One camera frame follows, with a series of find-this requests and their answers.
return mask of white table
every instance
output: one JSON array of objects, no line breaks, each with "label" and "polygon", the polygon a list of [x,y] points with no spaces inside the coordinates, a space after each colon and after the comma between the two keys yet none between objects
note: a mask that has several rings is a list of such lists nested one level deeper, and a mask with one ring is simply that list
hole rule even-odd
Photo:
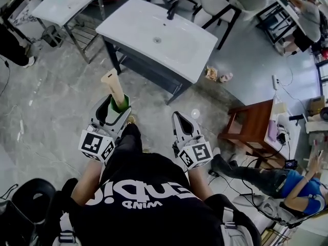
[{"label": "white table", "polygon": [[[274,99],[273,99],[273,106],[272,106],[272,110],[271,110],[270,120],[276,121],[277,118],[278,118],[278,116],[285,116],[286,119],[288,120],[290,116],[293,116],[289,110],[287,110],[284,113],[275,114],[274,113],[274,106],[275,106],[275,104],[278,104],[278,103],[281,103],[281,100],[277,96],[275,96]],[[298,139],[299,139],[299,133],[300,133],[300,130],[301,130],[301,126],[300,125],[296,125],[296,122],[295,121],[289,121],[289,123],[290,123],[289,124],[289,128],[288,128],[288,130],[290,132],[289,146],[288,145],[285,145],[285,146],[282,146],[281,147],[281,144],[278,141],[272,141],[268,137],[269,127],[266,130],[266,134],[265,134],[265,138],[264,138],[264,142],[266,142],[267,144],[269,144],[277,152],[281,149],[280,152],[279,152],[279,154],[282,155],[286,160],[288,160],[288,159],[294,159],[295,153],[296,153],[297,144],[298,144]]]},{"label": "white table", "polygon": [[[44,0],[37,8],[34,9],[32,15],[36,17],[42,27],[46,29],[46,26],[41,19],[50,21],[64,27],[68,35],[73,40],[78,51],[81,53],[84,60],[89,63],[90,60],[85,55],[85,50],[90,46],[90,44],[95,40],[92,39],[89,44],[86,45],[84,49],[80,47],[76,38],[74,37],[71,29],[68,27],[69,21],[77,17],[93,0]],[[100,12],[102,19],[105,20],[105,11],[103,0],[98,0],[100,7]],[[51,33],[48,33],[50,37],[59,45],[58,41],[53,37]]]}]

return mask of jeans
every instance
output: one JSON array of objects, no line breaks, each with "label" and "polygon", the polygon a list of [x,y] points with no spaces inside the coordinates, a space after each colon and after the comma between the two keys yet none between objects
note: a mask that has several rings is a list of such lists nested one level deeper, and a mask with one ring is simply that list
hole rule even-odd
[{"label": "jeans", "polygon": [[285,181],[290,170],[272,169],[261,170],[248,167],[239,167],[232,161],[227,163],[220,154],[214,156],[212,169],[219,171],[230,178],[248,181],[267,196],[282,198],[279,186]]}]

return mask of hand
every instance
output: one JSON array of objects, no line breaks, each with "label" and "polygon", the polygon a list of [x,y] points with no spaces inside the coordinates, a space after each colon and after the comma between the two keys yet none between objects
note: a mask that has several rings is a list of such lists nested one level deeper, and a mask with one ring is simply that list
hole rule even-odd
[{"label": "hand", "polygon": [[310,161],[310,165],[309,165],[309,172],[316,174],[319,170],[320,170],[320,166],[321,166],[321,162],[322,162],[322,153],[320,157],[319,156],[315,156],[314,158],[311,159]]}]

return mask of white sink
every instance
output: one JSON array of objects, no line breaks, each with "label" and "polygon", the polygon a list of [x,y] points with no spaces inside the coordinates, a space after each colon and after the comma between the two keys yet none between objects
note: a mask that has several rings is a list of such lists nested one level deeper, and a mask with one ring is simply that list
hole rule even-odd
[{"label": "white sink", "polygon": [[128,46],[196,83],[217,38],[196,24],[143,0],[129,0],[96,32]]}]

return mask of metal table frame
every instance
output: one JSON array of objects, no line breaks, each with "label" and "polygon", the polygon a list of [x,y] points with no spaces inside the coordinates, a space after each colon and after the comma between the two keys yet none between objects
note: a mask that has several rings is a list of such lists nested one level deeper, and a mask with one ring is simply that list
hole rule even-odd
[{"label": "metal table frame", "polygon": [[[265,19],[262,19],[261,16],[268,12],[269,10],[273,9],[268,15],[266,15]],[[280,39],[282,39],[288,31],[290,31],[294,26],[296,26],[295,21],[292,21],[286,28],[285,30],[279,34],[277,37],[273,37],[272,34],[270,33],[271,31],[275,31],[279,26],[281,26],[285,21],[287,21],[290,17],[289,15],[284,17],[283,20],[281,22],[279,22],[273,29],[268,29],[265,27],[265,22],[273,17],[274,15],[279,14],[280,12],[282,12],[284,9],[280,6],[280,4],[275,1],[273,4],[271,4],[270,6],[268,6],[267,8],[263,9],[261,12],[259,12],[257,14],[257,19],[259,20],[259,24],[257,25],[257,27],[261,27],[265,33],[268,35],[268,37],[270,38],[271,42],[273,44],[276,44]]]},{"label": "metal table frame", "polygon": [[[108,37],[103,36],[103,39],[117,74],[120,75],[122,72],[119,66],[122,64],[172,93],[173,96],[166,102],[167,105],[193,84],[189,80],[140,52]],[[117,59],[116,52],[122,53],[123,56],[120,59]]]},{"label": "metal table frame", "polygon": [[[84,7],[82,7],[74,16],[72,16],[64,25],[64,29],[67,32],[67,34],[69,35],[69,37],[72,39],[73,43],[75,44],[75,46],[77,47],[78,51],[80,52],[81,56],[83,57],[83,59],[89,64],[91,62],[91,59],[88,59],[85,51],[92,45],[92,43],[96,40],[96,38],[99,36],[99,34],[96,34],[94,36],[94,38],[90,39],[90,42],[86,44],[86,46],[82,49],[81,46],[78,44],[77,39],[74,37],[72,30],[69,28],[68,23],[73,20],[74,18],[76,18],[89,4],[91,4],[93,2],[90,1],[88,4],[86,4]],[[100,13],[101,13],[101,17],[103,20],[106,19],[105,16],[105,10],[104,10],[104,4],[103,4],[103,0],[98,0],[98,5],[100,8]],[[38,22],[41,24],[41,26],[44,28],[44,30],[47,32],[47,34],[51,37],[51,39],[53,41],[55,41],[55,43],[57,44],[57,46],[60,46],[61,44],[55,39],[55,37],[53,36],[53,34],[51,34],[51,32],[49,32],[49,30],[47,30],[47,27],[45,26],[45,24],[42,22],[42,20],[40,18],[36,18],[38,20]]]}]

